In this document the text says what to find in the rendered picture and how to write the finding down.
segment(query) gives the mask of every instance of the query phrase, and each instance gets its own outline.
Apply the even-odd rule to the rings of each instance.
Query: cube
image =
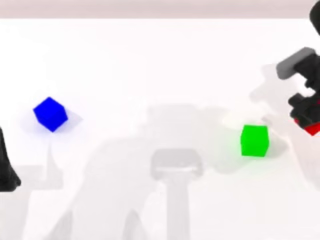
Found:
[[[33,109],[36,119],[51,132],[56,131],[68,120],[64,106],[48,97]]]
[[[242,156],[265,157],[270,144],[268,127],[244,125],[240,142]]]

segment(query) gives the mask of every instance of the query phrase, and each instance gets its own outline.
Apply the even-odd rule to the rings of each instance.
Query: white surface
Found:
[[[122,232],[118,229],[122,226],[116,220],[112,225],[113,218],[123,218],[113,214],[117,211],[125,214],[126,207],[130,208],[126,203],[122,209],[120,203],[127,176],[124,171],[131,174],[135,184],[135,174],[137,183],[142,181],[140,165],[149,170],[147,162],[129,161],[131,157],[148,155],[151,149],[140,148],[139,138],[135,140],[137,135],[143,135],[147,145],[146,136],[159,138],[157,148],[195,148],[208,162],[228,161],[225,154],[229,146],[224,146],[220,155],[211,152],[211,148],[220,146],[219,138],[213,138],[212,142],[200,140],[198,137],[206,133],[206,128],[203,133],[196,132],[202,126],[196,119],[184,118],[181,104],[203,112],[225,108],[229,111],[225,126],[240,133],[243,124],[261,123],[265,114],[274,113],[266,104],[252,103],[249,98],[264,82],[262,67],[277,63],[305,46],[317,50],[318,44],[319,38],[307,20],[2,20],[0,125],[11,163],[17,169],[22,165],[45,166],[50,143],[53,158],[64,174],[63,189],[32,192],[21,239],[42,239],[66,209],[74,209],[77,202],[74,198],[89,159],[97,154],[103,142],[112,145],[123,139],[124,144],[112,148],[111,158],[100,162],[105,167],[101,175],[107,176],[108,182],[103,182],[105,187],[98,186],[96,191],[106,190],[100,192],[106,197],[87,206],[92,212],[101,208],[100,213],[84,216],[84,212],[79,212],[73,229],[73,239],[77,240],[119,239]],[[280,84],[288,84],[289,88],[293,81],[300,92],[308,92],[303,89],[301,78],[292,79],[291,83],[278,81],[270,95],[277,93]],[[296,92],[293,89],[289,95],[283,94],[279,105],[287,104],[288,97]],[[61,102],[82,121],[71,122],[55,134],[46,131],[36,122],[32,108],[47,96]],[[173,108],[167,111],[167,118],[155,123],[168,132],[141,134],[141,126],[150,121],[148,109],[159,110],[159,106]],[[174,118],[182,116],[179,121],[185,121],[185,125],[178,122],[176,127],[170,126],[170,121],[174,121],[170,113]],[[281,114],[283,122],[290,124],[289,112]],[[208,125],[216,121],[214,115],[208,119]],[[191,138],[188,132],[177,131],[183,136],[170,133],[184,127],[195,129]],[[191,239],[319,239],[320,193],[302,171],[303,163],[293,147],[298,144],[302,148],[306,143],[305,147],[311,148],[310,143],[317,146],[320,139],[314,137],[311,141],[294,125],[290,130],[293,133],[282,135],[281,129],[275,133],[289,146],[279,157],[253,160],[228,174],[207,167],[205,174],[189,186]],[[219,129],[211,129],[208,134],[222,134],[224,141],[238,148],[237,135],[232,135],[236,138],[229,141]],[[118,157],[129,148],[137,155]],[[317,153],[313,148],[308,156],[318,158]],[[100,169],[93,163],[88,169],[95,167]],[[156,185],[151,176],[148,181],[154,182],[155,189],[148,194],[139,214],[150,237],[162,240],[165,188],[161,183]],[[1,197],[16,199],[19,204],[23,189],[24,186]],[[0,233],[2,240],[15,239],[14,220],[8,213],[0,215],[0,220],[8,225]]]

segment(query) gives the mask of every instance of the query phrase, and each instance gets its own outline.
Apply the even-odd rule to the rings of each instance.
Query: blue cube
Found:
[[[48,97],[46,100],[40,103],[36,108],[33,109],[33,112],[38,122],[51,132],[57,130],[57,128],[59,128],[68,120],[64,106],[51,97]]]

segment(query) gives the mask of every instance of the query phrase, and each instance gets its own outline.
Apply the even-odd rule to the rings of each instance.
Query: green cube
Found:
[[[270,144],[268,127],[244,125],[240,142],[242,156],[265,157]]]

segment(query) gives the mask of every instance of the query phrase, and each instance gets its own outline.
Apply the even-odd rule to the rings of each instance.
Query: white tabletop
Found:
[[[0,21],[0,126],[22,179],[0,196],[0,238],[119,240],[135,210],[164,240],[151,157],[190,148],[204,169],[187,185],[190,239],[319,239],[320,139],[287,103],[312,91],[274,68],[318,43],[307,20]],[[70,118],[55,133],[32,111],[48,96]],[[268,125],[267,157],[241,156],[244,124]]]

